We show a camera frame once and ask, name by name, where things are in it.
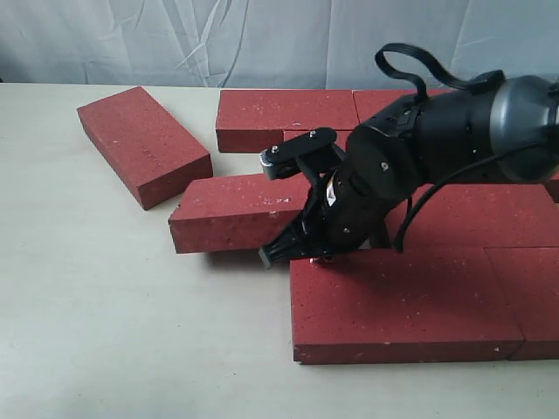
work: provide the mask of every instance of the white table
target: white table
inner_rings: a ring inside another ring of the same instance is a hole
[[[0,84],[0,418],[559,415],[559,361],[305,367],[288,273],[176,255],[178,199],[140,209],[76,108],[126,86]],[[147,87],[220,155],[218,90]]]

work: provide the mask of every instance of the black strap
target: black strap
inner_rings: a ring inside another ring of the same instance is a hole
[[[457,90],[466,90],[468,88],[468,82],[464,80],[457,79],[451,75],[438,61],[426,50],[419,48],[414,45],[408,44],[387,44],[379,50],[375,55],[376,65],[378,68],[392,79],[403,79],[408,80],[417,88],[418,96],[417,100],[425,100],[427,96],[427,86],[423,79],[421,79],[417,74],[412,74],[409,72],[400,72],[395,69],[384,57],[385,52],[398,52],[403,55],[415,58],[417,61],[421,62],[427,67],[431,72],[432,76],[443,83],[446,86],[452,87]]]

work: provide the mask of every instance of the brick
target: brick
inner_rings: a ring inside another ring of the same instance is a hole
[[[559,203],[559,173],[556,173],[553,178],[545,182],[545,187],[548,190],[548,193],[551,195],[551,198],[556,203]]]
[[[511,359],[559,359],[559,249],[487,252],[526,340]]]
[[[356,90],[353,92],[359,121],[364,122],[375,113],[387,107],[394,100],[405,94],[414,93],[413,89],[404,90]],[[447,89],[432,89],[430,95],[448,92]]]
[[[192,180],[213,176],[208,150],[142,87],[82,106],[78,116],[145,210],[180,195]]]
[[[285,131],[283,133],[283,141],[291,140],[298,135],[304,134],[305,132],[306,131]],[[351,131],[337,131],[336,133],[338,134],[338,138],[335,143],[345,150]]]
[[[391,237],[404,215],[402,204],[387,216]],[[559,247],[559,209],[542,185],[448,185],[406,234],[405,249],[425,246]]]
[[[301,174],[273,182],[262,174],[194,181],[169,219],[176,252],[257,249],[298,214],[308,188]]]
[[[483,249],[356,251],[290,271],[301,363],[496,361],[523,342]]]
[[[222,90],[216,133],[223,153],[258,153],[283,141],[284,131],[358,124],[350,90]]]

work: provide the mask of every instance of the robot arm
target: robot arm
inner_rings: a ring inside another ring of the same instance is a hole
[[[424,81],[395,70],[385,52],[420,60],[453,90],[429,97]],[[270,180],[300,172],[311,188],[304,209],[260,249],[267,267],[281,259],[328,258],[367,240],[403,251],[415,215],[449,183],[541,183],[559,169],[559,88],[536,76],[503,72],[464,81],[429,53],[388,44],[376,55],[389,77],[417,89],[357,126],[346,150],[330,128],[318,128],[260,154]],[[413,204],[411,196],[431,184]],[[400,203],[408,212],[393,243],[384,218]]]

